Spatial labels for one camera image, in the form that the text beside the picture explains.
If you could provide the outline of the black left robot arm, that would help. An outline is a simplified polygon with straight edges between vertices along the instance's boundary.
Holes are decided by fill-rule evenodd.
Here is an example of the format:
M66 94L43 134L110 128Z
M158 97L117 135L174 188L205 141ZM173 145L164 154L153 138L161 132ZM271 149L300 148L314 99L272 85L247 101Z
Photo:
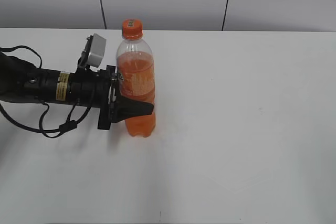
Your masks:
M120 94L114 66L74 73L35 67L32 63L1 53L1 101L8 103L55 103L98 108L98 129L112 123L152 114L151 103Z

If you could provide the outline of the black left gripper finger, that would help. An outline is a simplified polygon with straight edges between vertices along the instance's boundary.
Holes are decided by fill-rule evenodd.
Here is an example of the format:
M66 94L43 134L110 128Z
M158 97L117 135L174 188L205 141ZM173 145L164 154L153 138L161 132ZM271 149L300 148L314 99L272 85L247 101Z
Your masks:
M118 121L137 116L151 115L154 111L152 103L132 100L123 96L118 98Z

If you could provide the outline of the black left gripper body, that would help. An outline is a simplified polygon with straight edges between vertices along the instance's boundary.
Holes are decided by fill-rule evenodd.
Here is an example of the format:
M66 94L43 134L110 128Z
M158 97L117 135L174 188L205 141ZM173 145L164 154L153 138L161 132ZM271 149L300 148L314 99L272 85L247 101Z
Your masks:
M110 130L112 123L121 121L119 105L119 81L116 66L107 65L98 71L97 96L99 98L98 129Z

